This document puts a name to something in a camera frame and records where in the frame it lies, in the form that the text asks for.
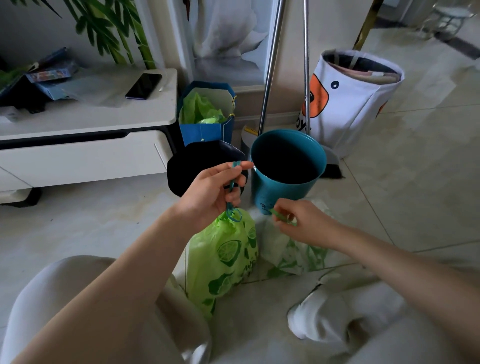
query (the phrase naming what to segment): right hand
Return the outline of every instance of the right hand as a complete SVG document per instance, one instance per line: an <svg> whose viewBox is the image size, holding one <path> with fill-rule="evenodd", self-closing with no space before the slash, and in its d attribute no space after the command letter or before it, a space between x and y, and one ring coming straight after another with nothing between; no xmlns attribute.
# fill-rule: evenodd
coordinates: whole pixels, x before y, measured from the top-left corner
<svg viewBox="0 0 480 364"><path fill-rule="evenodd" d="M274 223L280 231L293 240L308 245L337 250L338 242L344 240L341 235L348 230L346 226L320 211L310 201L280 198L274 209L290 221L297 219L297 225L293 226L273 215Z"/></svg>

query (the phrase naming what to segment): lime print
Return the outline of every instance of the lime print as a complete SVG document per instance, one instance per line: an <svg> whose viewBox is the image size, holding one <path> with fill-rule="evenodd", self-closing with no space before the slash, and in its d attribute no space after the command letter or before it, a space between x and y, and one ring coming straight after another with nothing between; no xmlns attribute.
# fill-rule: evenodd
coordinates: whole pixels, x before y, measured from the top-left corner
<svg viewBox="0 0 480 364"><path fill-rule="evenodd" d="M240 240L230 240L223 243L217 250L220 261L228 267L231 267L239 257L241 250Z"/></svg>
<svg viewBox="0 0 480 364"><path fill-rule="evenodd" d="M230 276L233 273L224 273L220 276L219 279L212 280L208 284L208 291L210 294L214 296L221 296L222 294L225 294L228 292L231 286L231 278Z"/></svg>
<svg viewBox="0 0 480 364"><path fill-rule="evenodd" d="M251 228L248 233L248 242L252 248L257 246L257 231L255 230L255 227Z"/></svg>

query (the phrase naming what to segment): tile floor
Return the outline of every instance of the tile floor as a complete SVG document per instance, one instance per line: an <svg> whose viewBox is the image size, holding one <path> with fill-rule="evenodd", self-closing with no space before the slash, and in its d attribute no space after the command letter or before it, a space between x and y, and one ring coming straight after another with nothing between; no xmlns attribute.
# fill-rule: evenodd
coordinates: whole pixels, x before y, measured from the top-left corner
<svg viewBox="0 0 480 364"><path fill-rule="evenodd" d="M400 248L480 266L475 60L436 39L418 40L408 29L373 29L363 50L398 63L407 79L342 161L346 178L320 180L310 196L323 199L344 223ZM71 255L119 256L177 199L163 174L49 187L35 207L0 206L0 342L16 296L44 266ZM263 217L245 207L261 229ZM175 270L183 284L187 259L184 254ZM350 263L340 254L327 256L328 267ZM240 351L262 363L325 356L296 340L285 319L323 272L266 280L270 268L260 261L250 284L219 301L212 322L215 363L244 362Z"/></svg>

